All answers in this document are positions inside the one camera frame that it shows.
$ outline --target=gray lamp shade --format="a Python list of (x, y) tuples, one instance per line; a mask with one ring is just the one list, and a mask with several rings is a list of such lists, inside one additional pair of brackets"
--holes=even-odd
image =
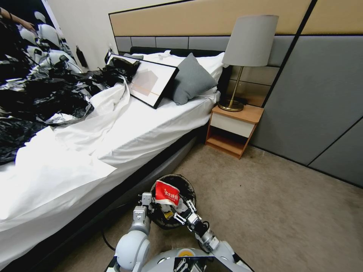
[(278, 18), (276, 15), (239, 17), (222, 62), (237, 66), (266, 66)]

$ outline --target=gray pillow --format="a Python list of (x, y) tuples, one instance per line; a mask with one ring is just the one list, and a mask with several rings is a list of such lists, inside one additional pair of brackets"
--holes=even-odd
[(124, 54), (124, 57), (132, 57), (134, 59), (144, 59), (144, 56), (133, 56), (133, 55), (130, 55), (129, 53), (125, 53)]
[(216, 80), (190, 53), (179, 65), (174, 80), (172, 99), (177, 105), (184, 105), (189, 99), (217, 86)]

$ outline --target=brass lamp base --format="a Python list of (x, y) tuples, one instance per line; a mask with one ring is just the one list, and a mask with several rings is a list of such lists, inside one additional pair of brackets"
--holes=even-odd
[(244, 106), (243, 103), (238, 102), (236, 100), (232, 100), (231, 104), (230, 99), (225, 99), (223, 101), (219, 101), (218, 103), (218, 107), (226, 111), (241, 111), (243, 110), (243, 106)]

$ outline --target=person's hand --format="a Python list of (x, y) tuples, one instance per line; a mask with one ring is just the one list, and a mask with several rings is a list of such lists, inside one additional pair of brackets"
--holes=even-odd
[(31, 32), (36, 32), (32, 23), (22, 20), (21, 25)]

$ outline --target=black headboard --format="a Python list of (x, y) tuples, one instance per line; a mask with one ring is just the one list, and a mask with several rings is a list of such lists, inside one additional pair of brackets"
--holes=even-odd
[[(193, 53), (194, 57), (211, 57), (217, 56), (223, 51), (214, 51), (214, 50), (199, 50), (199, 49), (170, 49), (170, 48), (159, 48), (159, 47), (141, 47), (141, 46), (133, 46), (130, 48), (130, 54), (153, 54), (153, 53), (162, 53), (166, 50), (170, 50), (170, 54), (179, 56), (179, 57), (187, 57), (190, 53)], [(227, 68), (223, 68), (222, 75), (219, 78), (217, 88), (222, 93), (225, 94), (227, 90), (227, 86), (232, 74), (232, 66), (228, 66)]]

